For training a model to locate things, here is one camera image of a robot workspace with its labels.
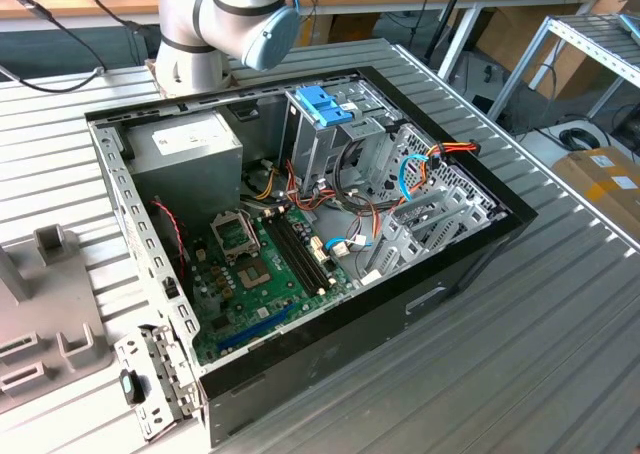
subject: motherboard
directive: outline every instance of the motherboard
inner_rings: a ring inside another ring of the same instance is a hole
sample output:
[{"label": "motherboard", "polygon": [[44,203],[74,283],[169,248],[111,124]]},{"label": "motherboard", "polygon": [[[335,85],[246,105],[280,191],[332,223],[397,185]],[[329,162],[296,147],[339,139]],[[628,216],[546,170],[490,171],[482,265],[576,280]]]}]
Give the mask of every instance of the motherboard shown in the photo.
[{"label": "motherboard", "polygon": [[315,233],[298,208],[251,218],[229,212],[188,247],[198,360],[212,362],[354,287],[330,259],[315,256]]}]

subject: red cable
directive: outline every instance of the red cable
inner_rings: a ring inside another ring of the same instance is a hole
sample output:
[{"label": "red cable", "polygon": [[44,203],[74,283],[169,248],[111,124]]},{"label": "red cable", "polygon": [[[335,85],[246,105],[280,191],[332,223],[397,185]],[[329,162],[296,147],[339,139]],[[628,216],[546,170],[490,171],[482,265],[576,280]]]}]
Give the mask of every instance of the red cable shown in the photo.
[{"label": "red cable", "polygon": [[161,203],[159,203],[158,201],[151,201],[151,204],[162,209],[164,213],[167,216],[169,216],[169,220],[171,221],[171,224],[173,224],[173,228],[176,231],[176,237],[178,239],[178,252],[180,253],[180,279],[184,279],[184,271],[185,271],[184,244],[182,243],[182,235],[180,234],[180,229],[178,228],[178,222],[176,221],[176,218],[171,213],[171,211],[167,209],[165,206],[163,206]]}]

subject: sticker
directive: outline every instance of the sticker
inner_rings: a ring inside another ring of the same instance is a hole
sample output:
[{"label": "sticker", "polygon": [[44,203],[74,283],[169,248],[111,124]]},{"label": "sticker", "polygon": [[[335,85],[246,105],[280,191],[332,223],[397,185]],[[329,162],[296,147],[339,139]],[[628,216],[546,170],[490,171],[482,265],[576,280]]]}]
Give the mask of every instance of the sticker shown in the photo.
[{"label": "sticker", "polygon": [[593,162],[598,164],[600,167],[615,166],[615,164],[611,162],[611,159],[609,159],[607,156],[591,156],[591,159],[593,159]]},{"label": "sticker", "polygon": [[233,146],[232,137],[229,136],[217,117],[161,129],[154,132],[151,137],[163,156],[213,144],[218,150],[225,150]]},{"label": "sticker", "polygon": [[353,102],[345,102],[344,104],[340,104],[340,108],[344,111],[355,111],[358,106],[356,106]]},{"label": "sticker", "polygon": [[612,178],[621,189],[637,189],[638,186],[627,176],[616,176]]}]

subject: wooden table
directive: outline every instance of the wooden table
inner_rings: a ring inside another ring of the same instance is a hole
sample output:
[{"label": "wooden table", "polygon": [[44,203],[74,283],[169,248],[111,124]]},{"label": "wooden table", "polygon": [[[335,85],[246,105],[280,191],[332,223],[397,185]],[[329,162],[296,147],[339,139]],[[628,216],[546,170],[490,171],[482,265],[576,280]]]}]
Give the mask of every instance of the wooden table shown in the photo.
[{"label": "wooden table", "polygon": [[[91,0],[36,0],[69,28],[117,25]],[[157,0],[102,0],[116,14],[139,23],[157,24]],[[318,0],[317,15],[363,12],[412,11],[422,8],[424,0]],[[429,0],[428,10],[440,10],[449,0]],[[457,7],[465,13],[438,75],[448,78],[482,9],[500,6],[537,6],[578,4],[578,14],[587,13],[597,0],[459,0]],[[303,15],[313,7],[311,0],[301,0]],[[32,17],[15,0],[0,0],[0,32],[53,29],[46,21]]]}]

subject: yellow wire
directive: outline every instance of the yellow wire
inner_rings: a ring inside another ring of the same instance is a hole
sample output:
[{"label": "yellow wire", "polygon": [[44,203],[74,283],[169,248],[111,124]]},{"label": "yellow wire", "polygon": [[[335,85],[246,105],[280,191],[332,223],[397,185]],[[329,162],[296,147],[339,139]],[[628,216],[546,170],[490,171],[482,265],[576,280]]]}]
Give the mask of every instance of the yellow wire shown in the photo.
[{"label": "yellow wire", "polygon": [[262,192],[262,194],[258,194],[256,196],[256,199],[258,201],[262,201],[266,199],[271,194],[271,190],[273,189],[273,178],[275,177],[275,175],[276,175],[276,170],[271,169],[271,175],[269,176],[269,183],[267,184],[266,189]]}]

